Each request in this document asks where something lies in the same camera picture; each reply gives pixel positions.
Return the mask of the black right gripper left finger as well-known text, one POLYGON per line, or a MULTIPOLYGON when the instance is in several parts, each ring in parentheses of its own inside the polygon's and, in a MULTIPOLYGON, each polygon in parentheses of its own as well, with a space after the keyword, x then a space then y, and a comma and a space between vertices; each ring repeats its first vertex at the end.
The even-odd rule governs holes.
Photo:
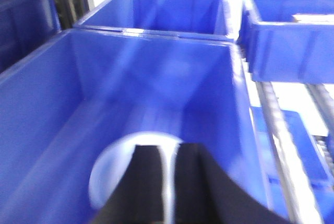
POLYGON ((120 183, 91 223, 163 223, 162 163, 157 146, 136 146, 120 183))

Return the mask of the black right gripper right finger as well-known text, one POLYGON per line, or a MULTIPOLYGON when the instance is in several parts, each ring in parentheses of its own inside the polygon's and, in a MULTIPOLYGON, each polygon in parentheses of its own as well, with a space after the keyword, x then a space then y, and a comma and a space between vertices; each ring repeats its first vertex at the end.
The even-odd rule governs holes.
POLYGON ((203 145, 180 145, 174 183, 176 223, 288 223, 234 182, 203 145))

